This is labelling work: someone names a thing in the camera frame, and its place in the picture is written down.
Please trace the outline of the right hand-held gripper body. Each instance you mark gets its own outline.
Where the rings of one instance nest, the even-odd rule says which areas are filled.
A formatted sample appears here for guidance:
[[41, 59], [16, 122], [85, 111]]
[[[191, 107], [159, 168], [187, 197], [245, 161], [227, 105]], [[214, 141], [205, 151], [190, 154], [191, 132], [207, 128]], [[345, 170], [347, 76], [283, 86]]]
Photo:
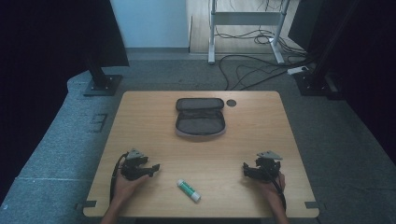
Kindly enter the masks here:
[[278, 177], [282, 158], [269, 150], [257, 154], [256, 167], [253, 169], [253, 178], [264, 182], [270, 182]]

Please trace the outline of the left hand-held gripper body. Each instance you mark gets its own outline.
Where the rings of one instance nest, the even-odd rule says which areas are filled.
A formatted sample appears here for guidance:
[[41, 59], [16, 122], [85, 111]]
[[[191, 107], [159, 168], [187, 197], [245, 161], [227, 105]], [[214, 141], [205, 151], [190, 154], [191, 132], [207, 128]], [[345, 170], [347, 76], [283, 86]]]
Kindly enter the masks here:
[[128, 180], [136, 180], [143, 176], [141, 165], [137, 164], [137, 160], [141, 157], [147, 157], [137, 149], [132, 149], [127, 153], [125, 160], [120, 168], [120, 173]]

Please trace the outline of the white green glue stick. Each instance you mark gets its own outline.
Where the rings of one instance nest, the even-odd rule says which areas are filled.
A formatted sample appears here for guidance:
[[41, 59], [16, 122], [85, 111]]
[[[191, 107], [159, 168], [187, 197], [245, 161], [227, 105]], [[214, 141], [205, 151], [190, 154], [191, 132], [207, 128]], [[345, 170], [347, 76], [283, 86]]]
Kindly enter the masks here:
[[177, 186], [195, 203], [198, 203], [201, 200], [201, 195], [191, 187], [184, 179], [179, 179], [177, 181]]

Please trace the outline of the grey pencil case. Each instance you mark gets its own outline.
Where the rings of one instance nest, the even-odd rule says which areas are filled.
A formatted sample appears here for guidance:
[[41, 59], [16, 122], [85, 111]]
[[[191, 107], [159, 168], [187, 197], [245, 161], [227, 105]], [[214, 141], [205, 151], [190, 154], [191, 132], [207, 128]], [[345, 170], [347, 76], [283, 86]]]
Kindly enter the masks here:
[[180, 136], [215, 136], [226, 132], [220, 98], [180, 98], [176, 102], [176, 134]]

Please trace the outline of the person's left hand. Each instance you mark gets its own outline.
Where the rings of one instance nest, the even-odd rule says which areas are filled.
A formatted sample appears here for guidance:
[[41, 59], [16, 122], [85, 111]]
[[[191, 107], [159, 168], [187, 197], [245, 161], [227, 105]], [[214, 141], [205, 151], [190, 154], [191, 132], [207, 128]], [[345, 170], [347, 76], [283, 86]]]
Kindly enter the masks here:
[[136, 180], [128, 180], [121, 173], [117, 174], [116, 184], [112, 203], [124, 204], [128, 202], [135, 190], [149, 179], [148, 175], [143, 175]]

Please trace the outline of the person's right hand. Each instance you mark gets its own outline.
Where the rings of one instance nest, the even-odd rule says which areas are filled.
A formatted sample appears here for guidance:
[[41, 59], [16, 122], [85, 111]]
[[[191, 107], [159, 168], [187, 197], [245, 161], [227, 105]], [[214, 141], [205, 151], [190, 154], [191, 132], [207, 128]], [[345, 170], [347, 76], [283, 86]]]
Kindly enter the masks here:
[[[280, 187], [281, 191], [284, 191], [284, 189], [286, 187], [286, 183], [285, 183], [285, 176], [282, 173], [278, 174], [278, 177], [276, 178], [276, 183]], [[278, 192], [276, 186], [273, 183], [265, 183], [265, 182], [258, 181], [257, 185], [259, 187], [259, 190], [260, 190], [263, 198], [269, 204], [282, 205], [282, 199], [279, 195], [279, 192]]]

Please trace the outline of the dark floor hatch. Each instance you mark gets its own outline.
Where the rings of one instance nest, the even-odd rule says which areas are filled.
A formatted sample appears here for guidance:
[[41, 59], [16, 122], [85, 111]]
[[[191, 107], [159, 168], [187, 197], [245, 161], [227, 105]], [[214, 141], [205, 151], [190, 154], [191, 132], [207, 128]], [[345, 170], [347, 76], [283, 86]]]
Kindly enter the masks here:
[[90, 121], [88, 132], [100, 133], [105, 127], [106, 119], [107, 119], [106, 113], [94, 114]]

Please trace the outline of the black metal stand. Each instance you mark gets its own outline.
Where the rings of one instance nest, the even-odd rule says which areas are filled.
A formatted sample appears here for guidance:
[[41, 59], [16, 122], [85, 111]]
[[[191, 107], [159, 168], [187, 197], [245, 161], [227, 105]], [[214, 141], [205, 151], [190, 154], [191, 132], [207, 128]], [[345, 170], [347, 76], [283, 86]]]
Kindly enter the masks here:
[[347, 25], [361, 0], [301, 0], [297, 7], [290, 31], [292, 40], [308, 53], [315, 68], [294, 75], [300, 94], [303, 96], [334, 97], [331, 80], [326, 76], [331, 67], [331, 58], [340, 43]]
[[98, 61], [91, 54], [84, 56], [84, 62], [92, 79], [83, 95], [114, 96], [122, 81], [122, 75], [106, 75]]

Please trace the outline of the white power strip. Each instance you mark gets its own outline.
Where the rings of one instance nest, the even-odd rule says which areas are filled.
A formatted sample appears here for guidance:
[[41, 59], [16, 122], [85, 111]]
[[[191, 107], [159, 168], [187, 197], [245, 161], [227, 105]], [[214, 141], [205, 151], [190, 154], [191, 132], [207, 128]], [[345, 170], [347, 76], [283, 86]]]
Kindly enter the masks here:
[[302, 72], [307, 72], [309, 71], [309, 68], [307, 66], [299, 66], [299, 67], [294, 67], [294, 68], [290, 68], [287, 70], [288, 75], [295, 75], [295, 74], [299, 74]]

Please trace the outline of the dark curtain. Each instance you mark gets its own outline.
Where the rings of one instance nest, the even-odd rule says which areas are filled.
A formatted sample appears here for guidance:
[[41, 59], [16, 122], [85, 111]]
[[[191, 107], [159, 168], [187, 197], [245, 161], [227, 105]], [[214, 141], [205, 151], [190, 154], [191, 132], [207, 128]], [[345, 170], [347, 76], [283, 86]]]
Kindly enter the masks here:
[[360, 1], [326, 78], [396, 163], [396, 0]]
[[67, 82], [125, 66], [111, 0], [0, 0], [0, 202], [58, 113]]

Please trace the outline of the white desk frame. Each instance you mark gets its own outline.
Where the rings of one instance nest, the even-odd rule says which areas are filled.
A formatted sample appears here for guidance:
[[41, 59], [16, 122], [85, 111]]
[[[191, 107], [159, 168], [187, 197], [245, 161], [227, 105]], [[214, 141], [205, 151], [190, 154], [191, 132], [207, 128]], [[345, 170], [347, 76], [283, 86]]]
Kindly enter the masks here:
[[270, 47], [278, 64], [284, 63], [278, 42], [280, 33], [287, 16], [290, 0], [283, 0], [279, 11], [255, 11], [255, 12], [223, 12], [217, 11], [217, 0], [209, 0], [209, 42], [208, 42], [208, 63], [214, 64], [216, 61], [215, 52], [215, 29], [217, 25], [266, 25], [276, 26], [276, 32], [269, 39]]

